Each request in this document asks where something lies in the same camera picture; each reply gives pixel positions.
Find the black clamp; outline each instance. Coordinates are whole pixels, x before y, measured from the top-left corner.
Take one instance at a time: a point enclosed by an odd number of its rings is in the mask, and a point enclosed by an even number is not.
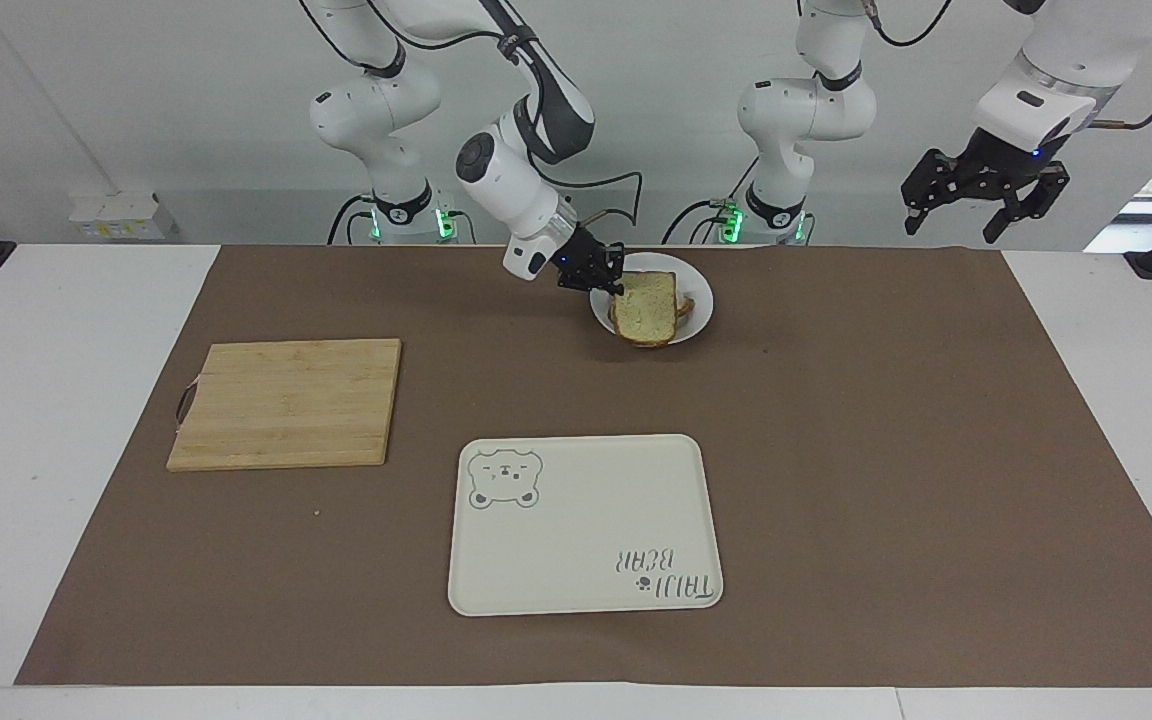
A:
[[[558,268],[558,287],[577,291],[604,290],[612,295],[626,293],[617,283],[626,273],[626,243],[604,245],[584,225],[576,225],[571,240],[554,252],[550,263]]]
[[[1066,141],[1069,136],[1026,152],[978,128],[957,158],[929,150],[901,184],[909,213],[905,233],[918,232],[932,210],[964,199],[1002,200],[982,233],[990,245],[1011,223],[1044,218],[1069,185],[1064,164],[1052,159]],[[1021,199],[1020,191],[1030,184],[1033,190]]]
[[[514,26],[511,31],[503,33],[500,37],[500,41],[497,43],[497,50],[503,55],[503,59],[511,61],[511,63],[518,63],[518,46],[525,44],[525,41],[540,40],[540,37],[536,35],[536,31],[531,26]]]

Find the white table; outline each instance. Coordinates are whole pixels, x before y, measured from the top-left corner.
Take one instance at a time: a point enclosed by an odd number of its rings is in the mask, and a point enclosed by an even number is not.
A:
[[[1152,717],[1132,689],[10,688],[215,253],[21,247],[0,270],[0,717]],[[1152,511],[1152,283],[1006,258]]]

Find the cutting board handle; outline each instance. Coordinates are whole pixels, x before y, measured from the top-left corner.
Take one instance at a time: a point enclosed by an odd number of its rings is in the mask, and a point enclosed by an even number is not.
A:
[[[198,376],[192,382],[185,386],[184,391],[180,392],[180,402],[177,402],[177,432],[180,432],[180,425],[184,424],[184,419],[189,416],[189,410],[194,407],[194,397],[198,395]]]

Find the white wall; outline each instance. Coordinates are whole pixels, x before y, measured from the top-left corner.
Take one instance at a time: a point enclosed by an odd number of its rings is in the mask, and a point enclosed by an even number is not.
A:
[[[550,51],[599,113],[594,145],[563,177],[647,173],[644,223],[604,220],[600,236],[654,242],[681,206],[726,194],[753,145],[735,104],[755,79],[806,74],[794,53],[790,0],[517,0]],[[940,0],[890,3],[886,26],[909,36]],[[1024,40],[1030,22],[998,0],[958,0],[914,50],[877,38],[865,73],[879,118],[861,141],[812,143],[810,209],[818,243],[979,245],[992,210],[938,210],[918,237],[901,229],[900,183],[924,150],[956,154],[972,131],[975,99]],[[189,242],[321,242],[335,206],[366,187],[349,156],[324,146],[308,103],[351,76],[294,0],[0,0],[0,234],[73,242],[69,192],[99,191],[99,170],[31,91],[41,83],[77,136],[123,190],[157,190]],[[15,67],[13,53],[26,70]],[[407,132],[435,181],[454,188],[465,137],[524,92],[492,41],[422,54],[444,78],[444,108]],[[1152,108],[1152,53],[1107,109]],[[1074,175],[1041,223],[1005,234],[1005,247],[1081,250],[1152,174],[1152,127],[1084,132],[1061,152]],[[593,211],[623,195],[577,195]],[[480,234],[499,225],[473,206]]]

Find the bear drawing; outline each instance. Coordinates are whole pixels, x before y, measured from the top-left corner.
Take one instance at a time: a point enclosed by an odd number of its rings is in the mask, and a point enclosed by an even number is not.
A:
[[[470,460],[470,506],[485,510],[493,502],[517,502],[531,507],[540,500],[536,480],[541,461],[535,452],[495,450]]]

